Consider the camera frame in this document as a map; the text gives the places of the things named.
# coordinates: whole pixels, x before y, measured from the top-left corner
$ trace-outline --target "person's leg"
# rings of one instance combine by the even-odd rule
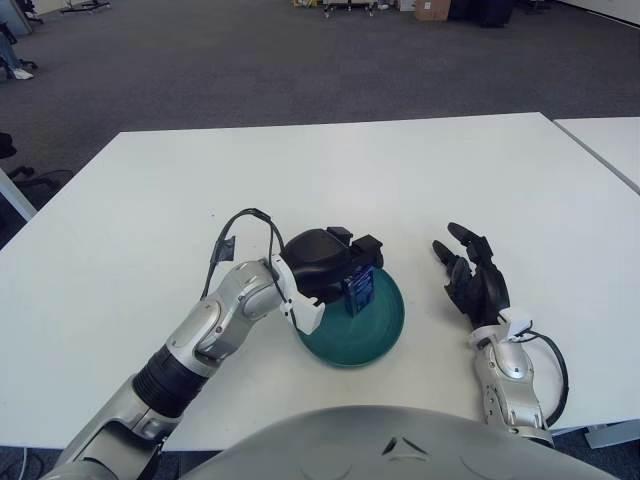
[[[7,62],[11,70],[22,66],[20,60],[18,60],[18,57],[16,57],[16,54],[13,52],[9,40],[7,40],[2,33],[0,33],[0,57],[4,58],[4,61]]]

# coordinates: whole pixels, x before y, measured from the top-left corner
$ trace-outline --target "green bowl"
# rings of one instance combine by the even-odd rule
[[[335,367],[361,367],[391,350],[404,325],[404,302],[384,270],[374,271],[373,284],[373,301],[355,317],[341,298],[326,306],[320,326],[311,335],[298,331],[311,353]]]

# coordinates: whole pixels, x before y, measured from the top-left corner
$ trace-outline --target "cardboard box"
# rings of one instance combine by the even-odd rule
[[[416,18],[421,21],[444,22],[449,16],[451,0],[416,0]]]
[[[396,8],[401,12],[413,12],[416,9],[416,0],[397,0]]]

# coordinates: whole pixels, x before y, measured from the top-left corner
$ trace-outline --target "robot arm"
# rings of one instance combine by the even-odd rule
[[[235,266],[219,287],[200,300],[144,368],[129,378],[62,452],[57,467],[73,476],[88,470],[100,480],[139,478],[180,423],[182,413],[219,368],[244,342],[251,327],[282,306],[295,308],[301,328],[313,329],[324,305],[300,295],[291,271],[278,255]]]
[[[273,255],[270,247],[269,257],[236,265],[209,294],[215,265],[233,259],[235,237],[225,237],[233,220],[241,215],[267,222],[272,235],[278,236],[283,256],[288,254],[289,259]],[[285,249],[279,232],[263,212],[246,209],[232,217],[216,242],[200,301],[142,370],[127,379],[71,441],[56,468],[43,478],[136,480],[152,475],[154,460],[184,410],[222,361],[240,347],[256,322],[280,308],[298,330],[311,334],[322,319],[325,299],[314,298],[305,282],[328,285],[361,262],[381,264],[380,242],[366,236],[350,247],[351,234],[345,229],[334,230],[345,237],[330,229],[320,230],[324,232],[320,235],[310,230]],[[319,239],[321,245],[329,242],[331,248],[319,248]],[[302,275],[294,275],[293,268],[307,269],[300,287],[297,278]]]
[[[469,343],[476,350],[475,370],[481,383],[485,419],[509,433],[553,446],[533,390],[531,359],[521,345],[522,336],[532,333],[531,318],[510,306],[504,277],[491,261],[493,252],[486,237],[455,223],[447,228],[467,247],[469,260],[476,264],[472,273],[464,257],[454,255],[438,241],[433,242],[433,249],[451,279],[445,290],[471,320],[473,332]],[[564,361],[558,360],[566,381]],[[566,392],[563,392],[560,413],[564,400]]]

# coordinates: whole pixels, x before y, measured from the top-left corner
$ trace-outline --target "white shoe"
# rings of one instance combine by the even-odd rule
[[[21,68],[14,68],[11,70],[11,73],[13,74],[13,78],[16,80],[29,80],[30,78],[33,78],[33,75]]]

